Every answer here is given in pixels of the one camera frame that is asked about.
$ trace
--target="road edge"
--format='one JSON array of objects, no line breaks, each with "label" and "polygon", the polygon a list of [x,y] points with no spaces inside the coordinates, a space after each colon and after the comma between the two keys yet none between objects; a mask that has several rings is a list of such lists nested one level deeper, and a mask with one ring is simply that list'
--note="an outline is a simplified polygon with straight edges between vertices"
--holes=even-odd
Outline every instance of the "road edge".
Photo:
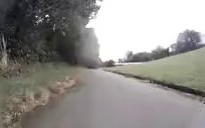
[{"label": "road edge", "polygon": [[150,83],[159,84],[161,86],[168,87],[168,88],[171,88],[171,89],[175,89],[175,90],[178,90],[178,91],[182,91],[182,92],[185,92],[185,93],[190,93],[190,94],[194,94],[194,95],[197,95],[197,96],[205,97],[205,91],[202,91],[202,90],[199,90],[199,89],[189,88],[189,87],[185,87],[185,86],[182,86],[182,85],[168,83],[166,81],[155,80],[155,79],[152,79],[152,78],[149,78],[149,77],[136,76],[136,75],[132,75],[132,74],[128,74],[128,73],[122,73],[122,72],[117,72],[117,71],[112,71],[112,70],[107,70],[107,69],[103,69],[103,71],[123,75],[123,76],[126,76],[126,77],[136,78],[136,79],[140,79],[140,80],[148,80],[148,81],[150,81]]}]

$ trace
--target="vegetation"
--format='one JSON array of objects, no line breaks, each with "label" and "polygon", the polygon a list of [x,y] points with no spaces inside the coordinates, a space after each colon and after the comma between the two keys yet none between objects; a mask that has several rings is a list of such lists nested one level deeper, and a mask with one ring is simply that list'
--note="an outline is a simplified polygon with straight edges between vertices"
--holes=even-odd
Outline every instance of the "vegetation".
[{"label": "vegetation", "polygon": [[97,0],[0,0],[0,113],[10,96],[35,93],[77,71],[96,67],[99,44],[86,28]]},{"label": "vegetation", "polygon": [[103,63],[103,67],[114,67],[114,66],[115,66],[114,60],[108,60]]},{"label": "vegetation", "polygon": [[109,70],[205,90],[205,47],[145,64]]},{"label": "vegetation", "polygon": [[0,0],[0,66],[8,61],[96,63],[97,38],[85,26],[99,8],[96,0]]},{"label": "vegetation", "polygon": [[194,30],[185,30],[180,33],[177,42],[172,44],[169,48],[163,48],[157,46],[151,52],[139,52],[133,54],[132,51],[126,53],[124,59],[125,62],[147,62],[157,60],[171,55],[177,55],[180,53],[192,51],[201,47],[205,44],[201,43],[200,33]]},{"label": "vegetation", "polygon": [[63,81],[82,70],[62,63],[38,63],[27,65],[23,69],[25,73],[19,77],[0,78],[0,115],[5,112],[7,98],[34,95],[39,89],[47,88],[56,81]]}]

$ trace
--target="foliage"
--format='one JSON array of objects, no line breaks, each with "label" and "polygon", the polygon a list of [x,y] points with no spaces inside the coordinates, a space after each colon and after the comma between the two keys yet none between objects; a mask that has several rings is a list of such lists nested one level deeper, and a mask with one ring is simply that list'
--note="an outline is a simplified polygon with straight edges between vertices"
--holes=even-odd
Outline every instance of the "foliage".
[{"label": "foliage", "polygon": [[94,29],[86,28],[77,42],[77,63],[96,68],[100,64],[99,44]]},{"label": "foliage", "polygon": [[122,63],[122,62],[124,62],[124,60],[123,59],[118,59],[118,63]]},{"label": "foliage", "polygon": [[63,58],[77,64],[77,42],[84,43],[82,32],[88,31],[85,26],[99,8],[96,0],[0,0],[0,54],[3,36],[6,53],[13,61]]},{"label": "foliage", "polygon": [[104,67],[114,67],[115,66],[115,62],[114,62],[114,60],[105,61],[103,66]]},{"label": "foliage", "polygon": [[169,49],[165,49],[161,46],[157,46],[156,49],[151,52],[139,52],[133,54],[132,52],[126,53],[125,62],[147,62],[151,60],[157,60],[169,56]]},{"label": "foliage", "polygon": [[177,43],[171,45],[171,49],[174,54],[184,53],[197,49],[200,42],[199,32],[185,30],[178,35]]}]

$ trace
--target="distant tree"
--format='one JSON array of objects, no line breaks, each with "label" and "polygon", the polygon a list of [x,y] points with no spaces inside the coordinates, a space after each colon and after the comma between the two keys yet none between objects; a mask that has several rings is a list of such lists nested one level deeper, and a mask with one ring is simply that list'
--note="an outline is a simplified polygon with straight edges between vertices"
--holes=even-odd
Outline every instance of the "distant tree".
[{"label": "distant tree", "polygon": [[122,63],[122,62],[124,62],[123,59],[118,59],[118,63]]},{"label": "distant tree", "polygon": [[140,52],[132,56],[131,62],[146,62],[152,60],[152,54],[149,52]]},{"label": "distant tree", "polygon": [[97,67],[99,60],[99,44],[93,28],[83,29],[76,43],[76,57],[79,65]]},{"label": "distant tree", "polygon": [[127,51],[126,56],[125,56],[125,62],[131,62],[133,57],[133,52],[132,51]]},{"label": "distant tree", "polygon": [[103,66],[104,67],[113,67],[113,66],[115,66],[115,62],[114,62],[114,60],[105,61]]},{"label": "distant tree", "polygon": [[194,30],[185,30],[178,35],[177,43],[171,46],[175,54],[183,53],[198,48],[201,42],[200,33]]},{"label": "distant tree", "polygon": [[152,50],[151,54],[152,54],[151,58],[154,60],[164,58],[169,56],[169,48],[165,49],[161,46],[157,46],[154,50]]}]

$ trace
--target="field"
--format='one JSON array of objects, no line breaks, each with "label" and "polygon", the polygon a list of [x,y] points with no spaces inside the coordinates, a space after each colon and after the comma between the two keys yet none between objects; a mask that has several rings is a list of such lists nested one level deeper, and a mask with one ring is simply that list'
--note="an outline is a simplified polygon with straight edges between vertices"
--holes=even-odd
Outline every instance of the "field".
[{"label": "field", "polygon": [[34,93],[41,87],[75,75],[81,68],[67,64],[34,64],[25,67],[24,73],[11,79],[0,78],[0,113],[5,109],[9,96]]},{"label": "field", "polygon": [[205,47],[145,64],[119,66],[108,70],[205,90]]}]

